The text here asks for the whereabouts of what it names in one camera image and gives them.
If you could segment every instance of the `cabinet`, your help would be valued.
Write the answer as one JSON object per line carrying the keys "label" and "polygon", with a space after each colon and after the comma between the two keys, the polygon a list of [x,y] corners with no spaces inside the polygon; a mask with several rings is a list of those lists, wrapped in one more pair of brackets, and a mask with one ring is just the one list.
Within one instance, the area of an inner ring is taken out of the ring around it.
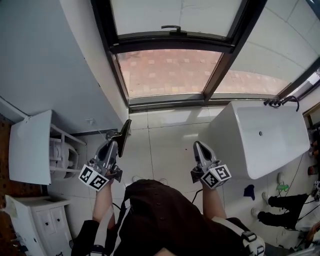
{"label": "cabinet", "polygon": [[10,215],[15,232],[32,256],[70,256],[72,239],[65,213],[69,200],[61,198],[6,195],[7,205],[14,206]]}

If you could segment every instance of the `dark brown shirt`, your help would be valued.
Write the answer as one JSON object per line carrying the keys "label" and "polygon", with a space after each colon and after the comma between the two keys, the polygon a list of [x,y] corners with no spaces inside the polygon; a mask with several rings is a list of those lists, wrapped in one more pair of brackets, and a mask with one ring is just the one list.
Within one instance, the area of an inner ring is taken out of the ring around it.
{"label": "dark brown shirt", "polygon": [[[152,256],[166,248],[179,255],[245,255],[242,239],[231,229],[205,218],[179,191],[155,180],[138,180],[126,188],[119,220],[107,231],[105,254],[114,249],[117,231],[121,243],[114,255]],[[229,221],[248,230],[237,218]],[[95,241],[99,224],[87,220],[75,240],[72,256],[87,255]]]}

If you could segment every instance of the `window frame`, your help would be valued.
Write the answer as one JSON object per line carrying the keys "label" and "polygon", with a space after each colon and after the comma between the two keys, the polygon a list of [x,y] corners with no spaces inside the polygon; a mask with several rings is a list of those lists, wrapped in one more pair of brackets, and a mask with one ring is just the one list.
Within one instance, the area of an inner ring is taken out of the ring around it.
{"label": "window frame", "polygon": [[[224,106],[232,100],[265,100],[276,95],[214,92],[236,60],[255,27],[267,0],[242,0],[227,36],[187,32],[172,35],[170,31],[148,31],[117,35],[111,0],[91,0],[103,47],[115,81],[129,112],[193,106]],[[117,54],[160,49],[187,49],[220,52],[221,56],[200,93],[165,94],[129,98]],[[298,88],[320,67],[320,57],[289,83],[277,96],[283,98]]]}

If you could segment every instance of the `shoe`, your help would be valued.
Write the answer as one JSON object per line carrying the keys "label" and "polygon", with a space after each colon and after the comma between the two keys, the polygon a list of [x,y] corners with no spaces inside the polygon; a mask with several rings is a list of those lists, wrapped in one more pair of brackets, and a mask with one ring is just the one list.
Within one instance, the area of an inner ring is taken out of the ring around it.
{"label": "shoe", "polygon": [[138,180],[142,180],[142,178],[139,177],[139,176],[137,176],[137,175],[135,175],[135,176],[132,177],[132,182],[133,182],[133,183],[134,183],[134,182],[137,182]]}
{"label": "shoe", "polygon": [[163,185],[168,186],[168,181],[165,178],[159,179],[159,182],[162,183]]}
{"label": "shoe", "polygon": [[251,215],[255,218],[258,218],[258,214],[260,213],[260,210],[258,210],[257,208],[252,208],[251,209]]}
{"label": "shoe", "polygon": [[268,195],[267,192],[263,192],[263,193],[262,193],[262,198],[263,198],[263,200],[266,202],[266,204],[269,205],[270,195]]}

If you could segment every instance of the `wooden floor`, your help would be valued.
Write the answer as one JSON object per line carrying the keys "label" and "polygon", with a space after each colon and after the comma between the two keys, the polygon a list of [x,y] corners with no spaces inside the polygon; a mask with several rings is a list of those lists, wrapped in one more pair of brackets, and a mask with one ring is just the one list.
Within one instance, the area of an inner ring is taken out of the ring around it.
{"label": "wooden floor", "polygon": [[[9,180],[9,138],[11,125],[1,120],[0,116],[0,207],[6,207],[5,195],[13,197],[38,197],[42,195],[41,186]],[[0,255],[25,256],[24,253],[13,246],[15,239],[10,216],[0,211]]]}

